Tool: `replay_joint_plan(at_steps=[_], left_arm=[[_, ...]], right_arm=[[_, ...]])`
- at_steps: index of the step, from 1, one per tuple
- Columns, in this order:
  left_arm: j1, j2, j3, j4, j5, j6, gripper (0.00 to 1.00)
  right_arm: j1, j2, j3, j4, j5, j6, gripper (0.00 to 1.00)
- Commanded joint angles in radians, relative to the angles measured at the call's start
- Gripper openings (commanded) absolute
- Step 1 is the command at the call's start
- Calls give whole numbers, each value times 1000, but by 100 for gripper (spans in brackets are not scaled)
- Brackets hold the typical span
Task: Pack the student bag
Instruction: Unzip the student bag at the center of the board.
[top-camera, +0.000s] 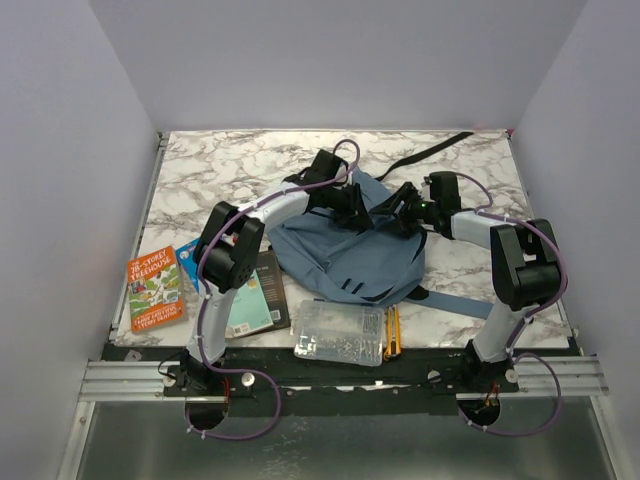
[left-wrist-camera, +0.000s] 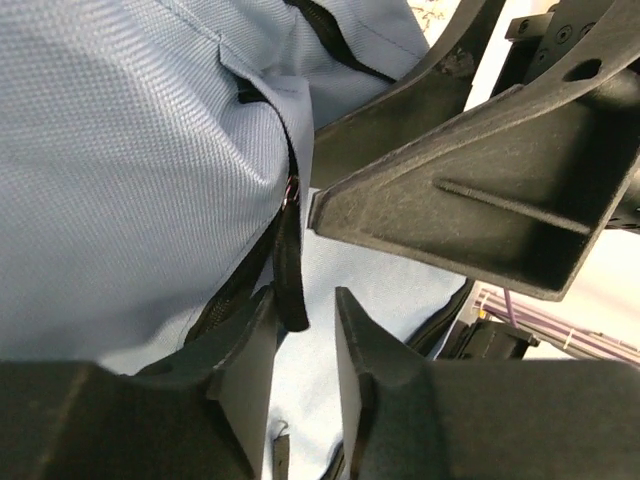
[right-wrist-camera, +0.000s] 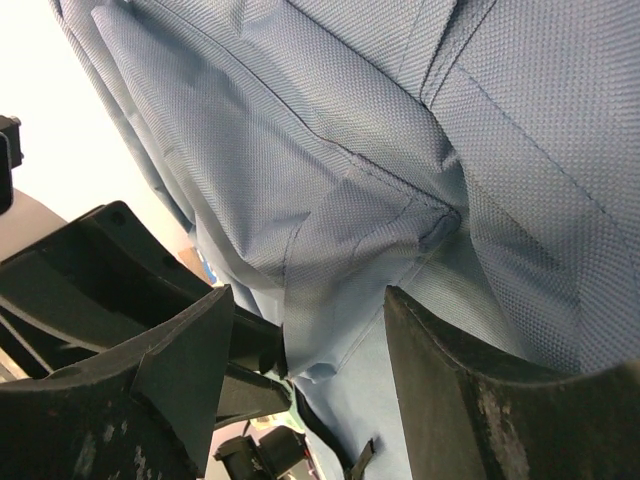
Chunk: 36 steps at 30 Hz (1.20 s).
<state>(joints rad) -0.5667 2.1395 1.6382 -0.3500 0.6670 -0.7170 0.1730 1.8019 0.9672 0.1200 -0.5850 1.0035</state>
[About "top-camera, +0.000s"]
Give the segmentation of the blue student backpack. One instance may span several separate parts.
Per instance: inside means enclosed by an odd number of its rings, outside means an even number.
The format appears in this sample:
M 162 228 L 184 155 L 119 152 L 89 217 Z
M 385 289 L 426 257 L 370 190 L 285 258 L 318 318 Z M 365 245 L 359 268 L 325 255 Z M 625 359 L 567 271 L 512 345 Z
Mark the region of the blue student backpack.
M 386 308 L 401 301 L 476 318 L 487 318 L 492 305 L 429 292 L 425 274 L 427 231 L 407 236 L 338 226 L 320 207 L 293 217 L 267 233 L 283 272 L 327 301 Z

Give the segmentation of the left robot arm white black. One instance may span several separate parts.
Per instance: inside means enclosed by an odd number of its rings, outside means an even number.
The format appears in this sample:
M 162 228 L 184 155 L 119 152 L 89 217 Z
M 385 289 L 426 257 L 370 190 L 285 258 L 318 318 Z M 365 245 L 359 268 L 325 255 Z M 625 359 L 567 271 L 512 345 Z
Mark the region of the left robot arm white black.
M 355 231 L 373 227 L 360 186 L 353 180 L 360 159 L 347 163 L 335 150 L 321 150 L 312 164 L 242 206 L 218 203 L 194 250 L 199 312 L 186 350 L 195 362 L 187 382 L 201 395 L 214 393 L 222 372 L 214 363 L 226 348 L 226 328 L 240 287 L 253 273 L 265 233 L 315 208 L 331 212 L 337 226 Z

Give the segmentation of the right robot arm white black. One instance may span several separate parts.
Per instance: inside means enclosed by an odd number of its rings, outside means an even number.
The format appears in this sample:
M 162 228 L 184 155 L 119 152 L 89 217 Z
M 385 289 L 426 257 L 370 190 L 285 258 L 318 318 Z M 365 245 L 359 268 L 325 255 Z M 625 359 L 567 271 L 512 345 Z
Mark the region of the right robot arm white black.
M 481 188 L 486 204 L 464 208 L 458 186 L 461 178 L 472 179 L 452 171 L 427 176 L 428 198 L 406 182 L 369 214 L 391 217 L 385 228 L 396 235 L 407 236 L 428 225 L 447 239 L 490 252 L 496 301 L 471 341 L 474 358 L 459 370 L 462 384 L 480 392 L 494 383 L 497 373 L 493 364 L 511 358 L 515 343 L 533 317 L 560 300 L 568 275 L 548 221 L 489 213 L 493 198 L 486 187 Z

